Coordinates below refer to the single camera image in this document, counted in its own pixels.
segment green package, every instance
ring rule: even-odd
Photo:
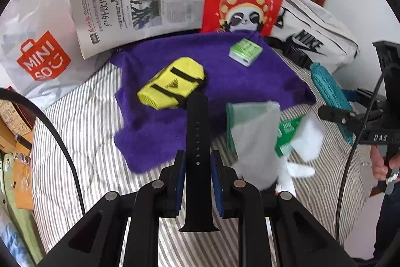
[[[290,145],[290,141],[295,134],[295,131],[302,118],[303,116],[300,116],[296,119],[284,120],[279,123],[279,130],[275,146],[275,151],[279,157],[287,155],[291,152],[292,147]]]
[[[258,44],[242,39],[230,48],[229,56],[242,65],[249,67],[262,52],[263,48]]]

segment striped bedsheet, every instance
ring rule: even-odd
[[[310,72],[298,68],[286,58],[283,60],[310,86],[317,98],[313,107],[304,104],[283,111],[283,118],[295,118],[310,110],[317,112],[324,101],[311,81]],[[108,191],[114,190],[120,194],[138,191],[141,186],[157,179],[161,169],[172,163],[170,161],[147,173],[134,174],[129,171],[115,147],[113,136],[123,126],[123,118],[114,98],[121,85],[121,74],[118,68],[107,63],[83,85],[45,111],[75,163],[86,210]],[[309,163],[315,168],[316,174],[311,178],[296,179],[294,183],[297,198],[334,234],[339,186],[351,147],[343,140],[337,125],[329,122],[323,124],[326,134],[321,153],[317,160]],[[215,139],[211,147],[221,152],[225,164],[237,160],[235,155],[227,152],[225,136]],[[48,252],[81,218],[81,210],[67,161],[40,121],[35,126],[31,156],[35,216],[39,234]],[[301,162],[296,154],[290,160]],[[341,210],[342,241],[351,232],[373,185],[369,147],[359,146],[349,171]],[[237,266],[237,220],[220,219],[214,208],[213,217],[220,232],[178,232],[185,222],[185,206],[184,193],[179,216],[176,219],[160,219],[159,266]],[[125,254],[126,236],[127,233],[122,257]],[[272,260],[276,265],[274,254]]]

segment black device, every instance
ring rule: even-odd
[[[385,81],[386,99],[373,93],[357,90],[359,101],[365,107],[371,104],[371,111],[363,127],[364,114],[322,106],[318,110],[321,119],[345,126],[355,135],[360,134],[359,144],[387,145],[385,165],[388,167],[386,181],[379,181],[382,192],[391,194],[399,175],[399,168],[390,169],[389,161],[400,148],[400,44],[380,41],[376,48],[382,76]]]

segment panda illustration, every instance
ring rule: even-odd
[[[268,20],[270,0],[221,0],[219,25],[225,32],[251,30],[261,32]]]

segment purple towel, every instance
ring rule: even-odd
[[[246,38],[263,52],[248,68],[229,57],[231,46]],[[137,92],[161,69],[180,57],[191,57],[207,74],[204,90],[209,101],[211,134],[226,130],[226,104],[276,101],[281,109],[315,103],[315,96],[279,56],[253,31],[188,34],[147,40],[114,53],[111,62],[122,69],[121,88],[115,94],[124,127],[114,142],[131,171],[141,173],[175,157],[186,148],[183,109],[155,110],[141,104]]]

